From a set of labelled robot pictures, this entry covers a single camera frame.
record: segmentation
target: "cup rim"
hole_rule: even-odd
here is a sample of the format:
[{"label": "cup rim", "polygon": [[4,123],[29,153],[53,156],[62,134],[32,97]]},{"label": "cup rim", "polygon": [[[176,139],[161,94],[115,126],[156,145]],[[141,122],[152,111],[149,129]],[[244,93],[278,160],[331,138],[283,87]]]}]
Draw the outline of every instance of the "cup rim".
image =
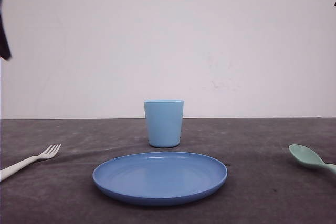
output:
[{"label": "cup rim", "polygon": [[184,102],[183,100],[179,100],[179,99],[174,99],[174,100],[170,100],[170,99],[150,99],[150,100],[145,100],[145,102]]}]

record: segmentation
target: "white fork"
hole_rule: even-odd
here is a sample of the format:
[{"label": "white fork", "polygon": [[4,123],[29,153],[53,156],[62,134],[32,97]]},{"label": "white fork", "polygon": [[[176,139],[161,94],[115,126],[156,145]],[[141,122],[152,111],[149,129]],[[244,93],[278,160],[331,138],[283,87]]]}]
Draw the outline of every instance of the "white fork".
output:
[{"label": "white fork", "polygon": [[58,150],[60,149],[61,144],[57,145],[50,145],[44,152],[42,152],[38,156],[32,156],[29,158],[26,158],[25,160],[22,160],[19,163],[16,163],[14,165],[11,165],[10,167],[7,167],[5,169],[2,169],[0,171],[0,182],[3,181],[4,179],[8,178],[9,176],[13,175],[16,173],[18,170],[21,170],[23,167],[37,161],[37,160],[46,160],[54,157]]}]

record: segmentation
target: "spoon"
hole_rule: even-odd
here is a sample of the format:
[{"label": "spoon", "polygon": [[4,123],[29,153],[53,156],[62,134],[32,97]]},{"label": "spoon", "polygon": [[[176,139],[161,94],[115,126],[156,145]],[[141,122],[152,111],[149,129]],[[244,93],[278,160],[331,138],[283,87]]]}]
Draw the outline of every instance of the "spoon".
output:
[{"label": "spoon", "polygon": [[336,174],[336,165],[326,164],[312,149],[299,144],[291,144],[288,148],[302,166],[309,169],[326,168]]}]

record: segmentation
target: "plate rim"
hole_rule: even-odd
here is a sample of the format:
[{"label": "plate rim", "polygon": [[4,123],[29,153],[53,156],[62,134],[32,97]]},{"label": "plate rim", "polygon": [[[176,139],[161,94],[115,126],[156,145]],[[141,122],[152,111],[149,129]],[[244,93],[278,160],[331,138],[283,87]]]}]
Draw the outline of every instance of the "plate rim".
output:
[{"label": "plate rim", "polygon": [[[214,161],[218,162],[220,164],[220,166],[222,166],[225,170],[225,175],[224,177],[218,182],[216,183],[215,186],[212,186],[212,187],[209,187],[207,190],[204,190],[204,191],[200,191],[200,192],[197,192],[197,193],[194,193],[194,194],[186,194],[186,195],[181,195],[181,196],[176,196],[176,197],[144,197],[144,196],[135,196],[135,195],[129,195],[129,194],[123,194],[123,193],[120,193],[120,192],[117,192],[117,191],[112,191],[110,189],[107,189],[101,185],[99,185],[99,183],[97,182],[96,178],[95,178],[95,173],[96,173],[96,170],[104,165],[105,163],[107,162],[110,162],[112,160],[115,160],[115,159],[120,159],[120,158],[125,158],[125,157],[129,157],[129,156],[136,156],[136,155],[144,155],[144,154],[153,154],[153,153],[182,153],[182,154],[191,154],[191,155],[196,155],[196,156],[202,156],[202,157],[206,157],[206,158],[210,158],[210,159],[213,159]],[[200,153],[194,153],[194,152],[143,152],[143,153],[134,153],[134,154],[129,154],[129,155],[125,155],[125,156],[120,156],[120,157],[116,157],[116,158],[112,158],[112,159],[109,159],[103,163],[101,163],[100,165],[98,165],[92,172],[92,178],[93,178],[93,181],[95,183],[95,185],[100,189],[104,189],[104,190],[107,190],[108,192],[110,193],[113,193],[113,194],[118,194],[118,195],[121,195],[121,196],[125,196],[125,197],[131,197],[131,198],[137,198],[137,199],[178,199],[178,198],[183,198],[183,197],[188,197],[188,196],[191,196],[191,195],[198,195],[198,194],[203,194],[207,191],[210,191],[216,187],[221,187],[223,185],[223,183],[226,181],[226,178],[228,176],[228,170],[225,166],[225,164],[223,164],[221,161],[219,161],[218,159],[214,158],[214,157],[210,157],[208,155],[204,155],[204,154],[200,154]]]}]

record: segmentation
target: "table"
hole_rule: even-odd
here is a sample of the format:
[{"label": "table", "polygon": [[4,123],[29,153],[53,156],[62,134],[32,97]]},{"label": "table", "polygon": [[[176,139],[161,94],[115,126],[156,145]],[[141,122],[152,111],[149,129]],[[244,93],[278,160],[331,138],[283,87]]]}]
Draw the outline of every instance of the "table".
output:
[{"label": "table", "polygon": [[[148,145],[144,119],[1,120],[1,168],[62,144],[53,159],[3,181],[7,223],[335,223],[336,176],[299,166],[292,143],[336,163],[336,118],[188,118],[178,147]],[[186,205],[141,207],[101,193],[95,167],[141,152],[212,156],[228,168],[215,194]]]}]

